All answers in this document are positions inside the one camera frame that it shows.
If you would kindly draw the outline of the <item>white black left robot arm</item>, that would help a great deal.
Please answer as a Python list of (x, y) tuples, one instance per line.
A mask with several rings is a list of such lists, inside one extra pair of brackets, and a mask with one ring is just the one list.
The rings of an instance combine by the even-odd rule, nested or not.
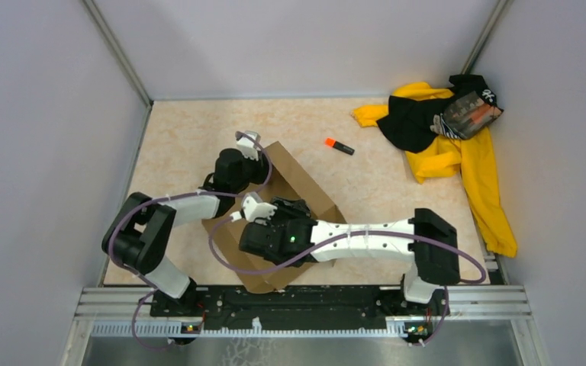
[(197, 284), (166, 256), (172, 229), (222, 217), (245, 196), (249, 185), (262, 190), (272, 175), (272, 161), (260, 144), (260, 135), (238, 131), (235, 138), (235, 147), (219, 152), (214, 171), (196, 191), (157, 198), (131, 194), (101, 242), (113, 264), (167, 296), (170, 308), (181, 316), (196, 310)]

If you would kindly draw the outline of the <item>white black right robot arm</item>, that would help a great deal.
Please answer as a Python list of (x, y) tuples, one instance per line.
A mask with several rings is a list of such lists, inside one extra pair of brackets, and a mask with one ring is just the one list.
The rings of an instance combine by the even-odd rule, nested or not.
[(344, 258), (389, 259), (410, 264), (399, 304), (418, 314), (438, 287), (461, 281), (456, 229), (430, 209), (387, 223), (334, 223), (312, 217), (303, 200), (274, 197), (265, 202), (247, 194), (233, 219), (246, 225), (241, 251), (274, 264), (275, 269)]

